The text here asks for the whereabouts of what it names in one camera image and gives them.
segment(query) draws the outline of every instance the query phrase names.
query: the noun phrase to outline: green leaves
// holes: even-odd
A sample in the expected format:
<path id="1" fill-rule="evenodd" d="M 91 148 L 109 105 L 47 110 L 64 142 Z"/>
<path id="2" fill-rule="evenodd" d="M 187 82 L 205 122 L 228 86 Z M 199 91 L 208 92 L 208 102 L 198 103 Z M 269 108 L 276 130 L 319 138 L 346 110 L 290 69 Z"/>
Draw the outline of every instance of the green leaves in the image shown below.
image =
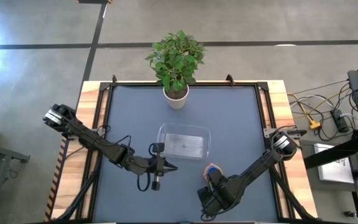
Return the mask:
<path id="1" fill-rule="evenodd" d="M 181 68 L 183 68 L 183 66 L 184 66 L 183 61 L 182 61 L 182 60 L 179 60 L 178 63 L 175 65 L 175 68 L 176 68 L 177 70 L 181 70 Z"/>
<path id="2" fill-rule="evenodd" d="M 162 84 L 164 85 L 165 91 L 169 91 L 169 89 L 170 89 L 170 86 L 169 86 L 170 81 L 171 81 L 171 77 L 169 75 L 166 75 L 162 79 Z"/>
<path id="3" fill-rule="evenodd" d="M 186 80 L 186 82 L 189 83 L 189 84 L 194 84 L 194 83 L 196 83 L 196 79 L 193 78 L 193 77 L 185 77 L 185 80 Z"/>
<path id="4" fill-rule="evenodd" d="M 186 59 L 186 61 L 191 62 L 191 63 L 196 62 L 196 58 L 194 56 L 192 56 L 192 55 L 186 55 L 185 59 Z"/>
<path id="5" fill-rule="evenodd" d="M 184 33 L 183 30 L 179 30 L 178 33 L 177 33 L 177 36 L 179 36 L 180 40 L 184 40 L 185 37 L 186 37 L 186 34 Z"/>
<path id="6" fill-rule="evenodd" d="M 153 43 L 153 49 L 155 49 L 155 50 L 161 50 L 161 49 L 162 49 L 162 46 L 161 46 L 161 44 L 159 44 L 159 43 Z"/>
<path id="7" fill-rule="evenodd" d="M 173 90 L 179 91 L 180 90 L 180 83 L 178 80 L 174 80 L 172 84 Z"/>
<path id="8" fill-rule="evenodd" d="M 155 70 L 158 83 L 165 91 L 180 91 L 187 84 L 196 82 L 194 71 L 198 64 L 204 64 L 205 48 L 193 36 L 179 30 L 176 34 L 169 33 L 159 43 L 153 43 L 152 47 L 154 52 L 145 59 Z"/>
<path id="9" fill-rule="evenodd" d="M 177 53 L 179 53 L 179 51 L 177 49 L 173 49 L 173 50 L 169 51 L 170 55 L 177 54 Z"/>

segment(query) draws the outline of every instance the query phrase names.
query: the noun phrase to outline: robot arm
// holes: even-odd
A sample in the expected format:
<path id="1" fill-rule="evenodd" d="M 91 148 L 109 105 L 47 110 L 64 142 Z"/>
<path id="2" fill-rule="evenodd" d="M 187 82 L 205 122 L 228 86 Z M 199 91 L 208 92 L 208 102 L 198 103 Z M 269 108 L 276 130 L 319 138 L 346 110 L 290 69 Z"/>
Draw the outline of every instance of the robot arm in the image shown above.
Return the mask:
<path id="1" fill-rule="evenodd" d="M 281 180 L 274 168 L 280 161 L 290 160 L 296 153 L 298 147 L 283 131 L 276 131 L 269 137 L 269 148 L 240 175 L 225 177 L 219 169 L 213 169 L 207 174 L 208 187 L 197 191 L 201 201 L 203 215 L 201 219 L 210 221 L 216 215 L 228 212 L 240 203 L 241 197 L 248 185 L 266 170 L 271 169 L 273 178 L 279 183 L 284 192 L 288 195 L 298 213 L 305 218 L 313 218 L 297 202 L 295 196 Z"/>
<path id="2" fill-rule="evenodd" d="M 177 167 L 168 163 L 165 158 L 160 157 L 164 150 L 164 143 L 152 143 L 149 147 L 151 158 L 134 156 L 135 150 L 130 146 L 119 144 L 118 142 L 109 142 L 99 136 L 94 131 L 87 128 L 75 117 L 75 111 L 66 105 L 53 105 L 43 118 L 45 124 L 54 130 L 68 137 L 75 135 L 78 141 L 88 150 L 99 150 L 114 165 L 125 168 L 134 174 L 140 176 L 144 173 L 154 174 L 155 182 L 152 185 L 153 190 L 159 190 L 158 178 L 167 172 L 177 170 Z"/>

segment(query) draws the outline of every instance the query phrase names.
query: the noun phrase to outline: wooden table frame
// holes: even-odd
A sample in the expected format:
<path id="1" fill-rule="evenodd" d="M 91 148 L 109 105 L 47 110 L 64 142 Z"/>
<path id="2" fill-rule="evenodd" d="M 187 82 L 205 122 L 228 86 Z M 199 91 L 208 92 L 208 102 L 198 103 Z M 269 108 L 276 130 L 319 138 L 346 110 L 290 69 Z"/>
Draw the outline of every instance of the wooden table frame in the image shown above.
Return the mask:
<path id="1" fill-rule="evenodd" d="M 76 117 L 85 126 L 96 129 L 102 124 L 107 124 L 108 116 L 105 115 L 108 114 L 111 105 L 108 102 L 111 101 L 115 85 L 153 86 L 156 85 L 156 82 L 114 82 L 114 84 L 112 82 L 84 82 Z M 261 116 L 263 128 L 276 128 L 293 124 L 287 93 L 282 80 L 241 80 L 235 81 L 235 83 L 229 81 L 198 81 L 195 85 L 254 86 L 259 113 L 263 115 Z M 67 154 L 79 147 L 81 146 L 77 140 L 69 141 L 66 138 L 62 140 L 44 221 L 57 218 L 65 211 L 81 185 L 89 177 L 90 172 L 93 171 L 94 165 L 101 162 L 101 153 L 87 151 L 86 149 L 70 156 L 69 160 L 64 160 Z M 292 160 L 281 162 L 277 164 L 276 168 L 300 203 L 311 215 L 317 217 L 301 152 L 298 150 Z M 71 218 L 84 218 L 88 221 L 93 219 L 97 184 L 98 181 L 94 183 L 95 186 L 91 186 L 85 199 Z M 299 215 L 289 205 L 281 188 L 274 181 L 272 181 L 272 184 L 278 218 L 299 218 Z"/>

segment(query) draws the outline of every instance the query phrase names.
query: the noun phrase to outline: gray floor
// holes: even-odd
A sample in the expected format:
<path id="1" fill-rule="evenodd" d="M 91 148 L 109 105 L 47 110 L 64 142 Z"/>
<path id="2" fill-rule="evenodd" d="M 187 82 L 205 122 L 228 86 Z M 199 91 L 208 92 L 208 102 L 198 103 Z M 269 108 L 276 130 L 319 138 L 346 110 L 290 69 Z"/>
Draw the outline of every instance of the gray floor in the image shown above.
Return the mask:
<path id="1" fill-rule="evenodd" d="M 99 10 L 99 5 L 74 0 L 0 0 L 0 44 L 90 43 Z M 355 40 L 358 0 L 115 0 L 99 42 L 153 42 L 178 29 L 199 41 Z M 292 92 L 345 80 L 348 70 L 358 69 L 358 45 L 207 50 L 206 65 L 196 73 L 199 80 L 223 79 L 228 73 L 238 80 L 281 79 Z M 12 165 L 20 175 L 2 188 L 0 223 L 43 219 L 60 136 L 42 116 L 54 103 L 76 105 L 88 52 L 0 50 L 0 146 L 31 155 L 28 164 Z M 90 80 L 110 80 L 113 74 L 119 80 L 154 80 L 144 60 L 148 52 L 99 49 Z M 311 93 L 330 96 L 340 87 Z M 341 109 L 350 112 L 346 104 Z M 306 120 L 296 123 L 307 128 Z M 305 139 L 316 138 L 308 133 Z M 341 215 L 354 209 L 349 192 L 313 187 L 313 196 L 320 218 L 355 222 Z"/>

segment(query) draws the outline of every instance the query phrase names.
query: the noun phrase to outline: clear plastic container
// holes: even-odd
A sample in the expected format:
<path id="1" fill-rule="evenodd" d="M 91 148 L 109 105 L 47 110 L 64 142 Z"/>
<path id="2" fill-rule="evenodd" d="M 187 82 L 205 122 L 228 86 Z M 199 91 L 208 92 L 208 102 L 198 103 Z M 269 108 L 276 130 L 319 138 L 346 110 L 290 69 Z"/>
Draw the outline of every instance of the clear plastic container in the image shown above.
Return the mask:
<path id="1" fill-rule="evenodd" d="M 157 142 L 164 142 L 162 155 L 183 159 L 205 159 L 211 147 L 208 129 L 182 124 L 163 124 Z"/>

